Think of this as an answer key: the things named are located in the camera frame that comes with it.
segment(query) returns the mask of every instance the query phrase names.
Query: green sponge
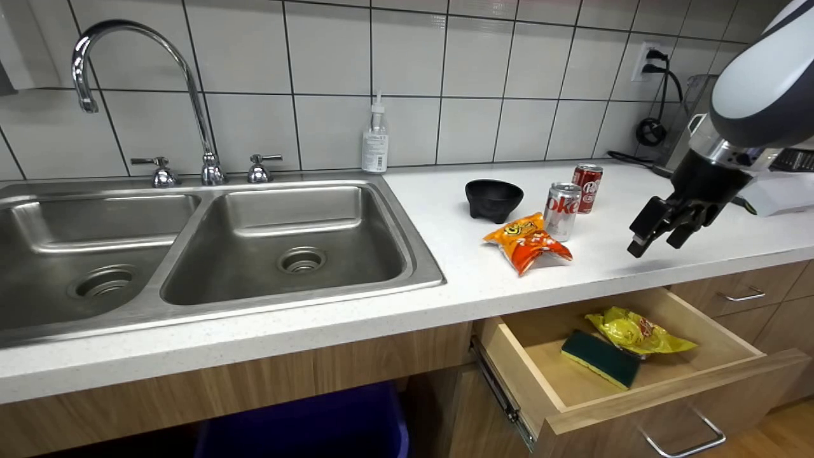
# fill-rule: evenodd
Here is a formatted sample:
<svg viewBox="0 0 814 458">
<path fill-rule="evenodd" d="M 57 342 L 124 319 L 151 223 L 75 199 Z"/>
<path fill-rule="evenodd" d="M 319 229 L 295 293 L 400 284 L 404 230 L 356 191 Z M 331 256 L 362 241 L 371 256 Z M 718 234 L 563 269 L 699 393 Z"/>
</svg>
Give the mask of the green sponge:
<svg viewBox="0 0 814 458">
<path fill-rule="evenodd" d="M 638 355 L 610 345 L 591 332 L 572 331 L 563 342 L 563 355 L 592 369 L 604 379 L 630 387 L 638 372 Z"/>
</svg>

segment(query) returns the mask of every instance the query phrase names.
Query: soap dispenser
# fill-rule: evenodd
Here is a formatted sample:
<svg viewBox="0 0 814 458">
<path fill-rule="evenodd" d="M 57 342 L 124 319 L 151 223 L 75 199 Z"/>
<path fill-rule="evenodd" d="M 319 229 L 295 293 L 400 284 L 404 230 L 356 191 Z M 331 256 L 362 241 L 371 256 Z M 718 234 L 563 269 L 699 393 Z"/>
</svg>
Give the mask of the soap dispenser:
<svg viewBox="0 0 814 458">
<path fill-rule="evenodd" d="M 370 126 L 362 132 L 362 171 L 386 172 L 386 154 L 389 154 L 389 126 L 385 118 L 382 93 L 376 93 L 371 104 Z"/>
</svg>

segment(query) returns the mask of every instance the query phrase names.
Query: soda can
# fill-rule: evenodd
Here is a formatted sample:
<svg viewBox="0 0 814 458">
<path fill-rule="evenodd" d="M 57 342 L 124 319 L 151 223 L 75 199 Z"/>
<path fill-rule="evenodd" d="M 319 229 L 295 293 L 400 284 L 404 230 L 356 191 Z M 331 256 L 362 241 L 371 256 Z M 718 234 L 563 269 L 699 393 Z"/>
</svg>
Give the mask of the soda can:
<svg viewBox="0 0 814 458">
<path fill-rule="evenodd" d="M 579 185 L 579 213 L 591 213 L 596 193 L 604 182 L 604 167 L 596 163 L 579 163 L 574 167 L 572 182 Z"/>
<path fill-rule="evenodd" d="M 574 182 L 551 182 L 550 199 L 544 202 L 544 229 L 555 238 L 567 238 L 579 209 L 579 185 Z"/>
</svg>

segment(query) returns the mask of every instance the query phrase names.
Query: blue trash bin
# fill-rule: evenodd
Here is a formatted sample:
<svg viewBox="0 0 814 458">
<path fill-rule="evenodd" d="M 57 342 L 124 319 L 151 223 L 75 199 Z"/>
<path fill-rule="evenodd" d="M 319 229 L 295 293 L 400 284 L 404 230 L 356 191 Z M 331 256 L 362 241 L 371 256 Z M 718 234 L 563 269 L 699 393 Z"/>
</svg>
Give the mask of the blue trash bin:
<svg viewBox="0 0 814 458">
<path fill-rule="evenodd" d="M 406 458 L 391 384 L 274 403 L 204 424 L 195 458 Z"/>
</svg>

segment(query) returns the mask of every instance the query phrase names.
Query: stainless steel sink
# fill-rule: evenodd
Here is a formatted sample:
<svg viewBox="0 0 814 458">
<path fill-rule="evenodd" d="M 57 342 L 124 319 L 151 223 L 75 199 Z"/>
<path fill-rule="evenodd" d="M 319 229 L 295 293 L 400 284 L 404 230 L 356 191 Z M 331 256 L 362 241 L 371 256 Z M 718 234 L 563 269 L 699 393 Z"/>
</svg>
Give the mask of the stainless steel sink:
<svg viewBox="0 0 814 458">
<path fill-rule="evenodd" d="M 0 342 L 440 284 L 382 178 L 0 191 Z"/>
</svg>

